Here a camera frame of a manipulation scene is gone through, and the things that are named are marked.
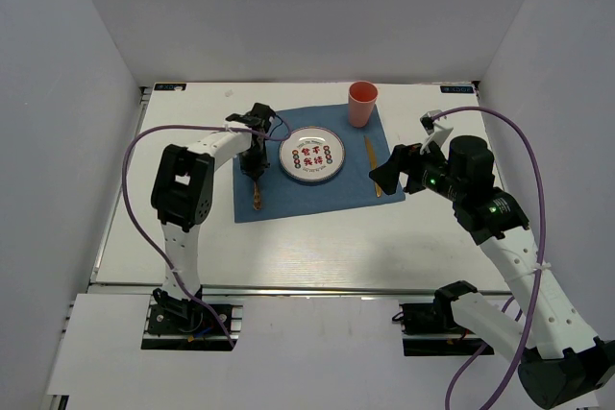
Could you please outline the gold knife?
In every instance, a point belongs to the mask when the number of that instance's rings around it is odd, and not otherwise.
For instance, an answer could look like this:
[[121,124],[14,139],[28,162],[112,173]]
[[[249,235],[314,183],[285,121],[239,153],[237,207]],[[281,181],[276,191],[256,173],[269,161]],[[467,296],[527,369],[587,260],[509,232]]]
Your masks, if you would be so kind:
[[[376,157],[373,144],[367,135],[364,136],[364,144],[365,144],[367,156],[369,159],[370,168],[374,170],[377,168],[377,157]],[[376,182],[374,183],[374,185],[375,185],[376,196],[380,198],[382,194],[381,187]]]

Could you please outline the gold fork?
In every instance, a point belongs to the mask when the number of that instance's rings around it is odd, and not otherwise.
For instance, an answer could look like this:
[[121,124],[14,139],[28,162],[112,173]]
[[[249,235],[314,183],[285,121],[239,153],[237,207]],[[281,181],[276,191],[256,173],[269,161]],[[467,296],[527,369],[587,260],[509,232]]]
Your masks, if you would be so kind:
[[254,181],[253,209],[256,211],[260,211],[262,209],[262,196],[258,181]]

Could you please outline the round plate with red characters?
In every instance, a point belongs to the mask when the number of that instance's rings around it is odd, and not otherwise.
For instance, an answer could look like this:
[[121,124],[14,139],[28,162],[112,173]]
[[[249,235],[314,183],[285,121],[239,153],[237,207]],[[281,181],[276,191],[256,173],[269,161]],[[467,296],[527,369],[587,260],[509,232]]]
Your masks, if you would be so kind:
[[341,138],[321,127],[303,127],[293,131],[279,147],[283,172],[299,183],[321,183],[337,176],[345,162],[346,150]]

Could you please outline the red cup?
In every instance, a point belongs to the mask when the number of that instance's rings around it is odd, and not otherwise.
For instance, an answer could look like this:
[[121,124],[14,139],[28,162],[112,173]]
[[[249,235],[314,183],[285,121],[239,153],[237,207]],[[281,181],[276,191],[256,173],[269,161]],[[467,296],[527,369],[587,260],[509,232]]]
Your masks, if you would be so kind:
[[375,107],[379,92],[372,83],[359,81],[350,85],[348,90],[348,118],[355,128],[367,125]]

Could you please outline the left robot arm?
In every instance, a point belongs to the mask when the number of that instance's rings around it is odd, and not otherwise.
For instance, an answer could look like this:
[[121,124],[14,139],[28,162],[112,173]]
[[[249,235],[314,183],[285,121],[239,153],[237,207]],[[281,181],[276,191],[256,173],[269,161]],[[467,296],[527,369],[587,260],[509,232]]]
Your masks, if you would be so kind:
[[245,114],[232,114],[227,125],[187,146],[164,148],[155,178],[151,205],[157,212],[170,265],[162,291],[178,300],[170,321],[191,332],[203,321],[203,308],[193,299],[202,288],[198,275],[198,236],[212,207],[214,174],[234,157],[243,175],[257,183],[269,167],[265,139],[275,111],[255,103]]

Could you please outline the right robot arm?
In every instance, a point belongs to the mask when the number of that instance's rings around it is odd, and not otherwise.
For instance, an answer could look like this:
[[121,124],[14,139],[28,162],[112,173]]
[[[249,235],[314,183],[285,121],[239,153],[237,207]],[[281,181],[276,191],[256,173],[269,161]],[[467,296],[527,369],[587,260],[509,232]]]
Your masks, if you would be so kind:
[[504,278],[530,329],[464,280],[435,291],[435,323],[448,332],[464,327],[477,334],[515,367],[530,399],[552,409],[602,388],[613,377],[614,344],[599,338],[550,266],[539,262],[529,220],[516,200],[495,186],[493,166],[487,143],[463,135],[450,142],[447,154],[434,141],[398,145],[369,176],[391,195],[406,174],[406,193],[428,189],[452,202],[455,218]]

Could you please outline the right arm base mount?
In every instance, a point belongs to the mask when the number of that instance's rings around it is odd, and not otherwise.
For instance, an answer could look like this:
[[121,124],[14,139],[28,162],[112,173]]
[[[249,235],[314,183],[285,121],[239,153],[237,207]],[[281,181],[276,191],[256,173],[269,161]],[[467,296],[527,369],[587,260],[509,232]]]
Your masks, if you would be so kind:
[[429,303],[404,303],[392,317],[402,330],[405,357],[471,356],[482,341],[460,326],[443,326]]

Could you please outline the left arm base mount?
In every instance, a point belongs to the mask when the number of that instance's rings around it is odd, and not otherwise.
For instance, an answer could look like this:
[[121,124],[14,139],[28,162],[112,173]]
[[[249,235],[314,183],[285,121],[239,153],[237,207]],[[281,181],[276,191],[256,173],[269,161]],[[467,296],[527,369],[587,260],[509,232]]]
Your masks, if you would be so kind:
[[206,309],[184,321],[150,302],[141,339],[142,350],[232,351],[220,324]]

